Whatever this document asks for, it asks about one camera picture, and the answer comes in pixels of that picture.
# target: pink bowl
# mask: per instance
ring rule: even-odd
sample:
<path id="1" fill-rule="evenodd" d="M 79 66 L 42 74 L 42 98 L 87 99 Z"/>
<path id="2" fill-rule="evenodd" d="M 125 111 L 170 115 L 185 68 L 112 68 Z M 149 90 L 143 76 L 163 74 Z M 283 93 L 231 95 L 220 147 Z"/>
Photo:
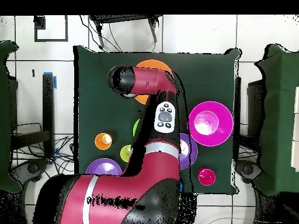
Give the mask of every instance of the pink bowl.
<path id="1" fill-rule="evenodd" d="M 229 109 L 216 101 L 198 104 L 189 115 L 192 138 L 204 146 L 217 146 L 231 135 L 234 120 Z"/>
<path id="2" fill-rule="evenodd" d="M 216 181 L 216 175 L 211 169 L 202 167 L 198 172 L 199 182 L 204 186 L 211 186 Z"/>

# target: orange cup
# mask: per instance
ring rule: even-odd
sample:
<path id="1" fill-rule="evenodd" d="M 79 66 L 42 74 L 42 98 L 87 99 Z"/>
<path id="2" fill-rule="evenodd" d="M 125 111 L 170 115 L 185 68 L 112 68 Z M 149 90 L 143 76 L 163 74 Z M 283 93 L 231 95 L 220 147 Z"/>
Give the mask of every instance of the orange cup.
<path id="1" fill-rule="evenodd" d="M 109 149 L 111 144 L 112 144 L 112 137 L 107 133 L 100 133 L 95 138 L 96 147 L 102 151 Z"/>

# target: green tabletop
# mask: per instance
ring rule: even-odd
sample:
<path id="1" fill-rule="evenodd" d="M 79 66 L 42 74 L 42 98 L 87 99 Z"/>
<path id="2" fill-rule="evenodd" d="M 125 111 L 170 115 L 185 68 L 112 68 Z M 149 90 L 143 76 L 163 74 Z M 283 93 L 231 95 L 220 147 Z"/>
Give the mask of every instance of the green tabletop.
<path id="1" fill-rule="evenodd" d="M 265 172 L 256 179 L 256 185 L 267 196 L 282 191 L 299 193 L 299 173 L 291 167 L 299 53 L 284 51 L 277 44 L 268 48 L 266 56 L 258 63 L 267 94 L 260 133 L 260 165 Z"/>
<path id="2" fill-rule="evenodd" d="M 136 66 L 144 60 L 160 60 L 181 78 L 186 91 L 189 112 L 208 100 L 224 104 L 233 110 L 235 61 L 239 49 L 224 54 L 164 54 L 164 53 L 105 53 L 91 52 L 78 46 L 79 55 L 79 172 L 98 158 L 111 158 L 122 169 L 126 167 L 120 157 L 123 146 L 131 144 L 134 123 L 143 115 L 145 106 L 136 99 L 122 99 L 112 92 L 107 74 L 116 65 Z M 186 133 L 186 111 L 183 94 L 179 95 L 180 132 Z M 97 134 L 112 136 L 109 149 L 95 146 Z M 191 177 L 196 193 L 234 194 L 231 185 L 232 137 L 222 145 L 205 147 L 197 145 L 199 155 L 191 166 Z M 205 187 L 198 182 L 197 171 L 209 167 L 215 171 L 216 182 Z M 190 191 L 189 169 L 181 170 L 185 190 Z"/>
<path id="3" fill-rule="evenodd" d="M 11 41 L 0 42 L 0 190 L 16 193 L 22 188 L 8 173 L 11 163 L 11 95 L 8 83 L 6 60 L 8 55 L 18 49 Z"/>

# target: purple plate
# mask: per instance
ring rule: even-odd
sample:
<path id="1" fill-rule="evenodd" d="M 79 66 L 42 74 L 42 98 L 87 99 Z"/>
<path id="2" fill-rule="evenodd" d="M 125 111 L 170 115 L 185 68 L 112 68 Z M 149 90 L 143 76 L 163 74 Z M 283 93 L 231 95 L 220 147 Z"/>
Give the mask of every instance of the purple plate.
<path id="1" fill-rule="evenodd" d="M 199 153 L 199 150 L 197 148 L 197 143 L 192 137 L 190 137 L 190 139 L 191 139 L 191 145 L 190 145 L 189 136 L 184 133 L 180 133 L 181 153 L 179 154 L 179 159 L 180 159 L 181 170 L 191 166 L 196 161 L 197 155 Z"/>
<path id="2" fill-rule="evenodd" d="M 107 174 L 119 176 L 122 174 L 120 166 L 109 158 L 100 158 L 93 161 L 87 168 L 86 174 Z"/>

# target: control buttons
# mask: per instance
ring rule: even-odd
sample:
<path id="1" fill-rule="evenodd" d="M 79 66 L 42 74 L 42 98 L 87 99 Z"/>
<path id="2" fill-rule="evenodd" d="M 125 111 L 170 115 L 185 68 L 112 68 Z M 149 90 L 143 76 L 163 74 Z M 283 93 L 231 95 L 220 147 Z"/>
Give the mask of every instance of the control buttons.
<path id="1" fill-rule="evenodd" d="M 159 114 L 158 119 L 162 122 L 171 122 L 172 121 L 172 117 L 170 113 L 167 113 L 165 111 L 161 112 Z"/>
<path id="2" fill-rule="evenodd" d="M 154 128 L 160 133 L 171 133 L 175 129 L 175 107 L 165 101 L 157 105 Z"/>

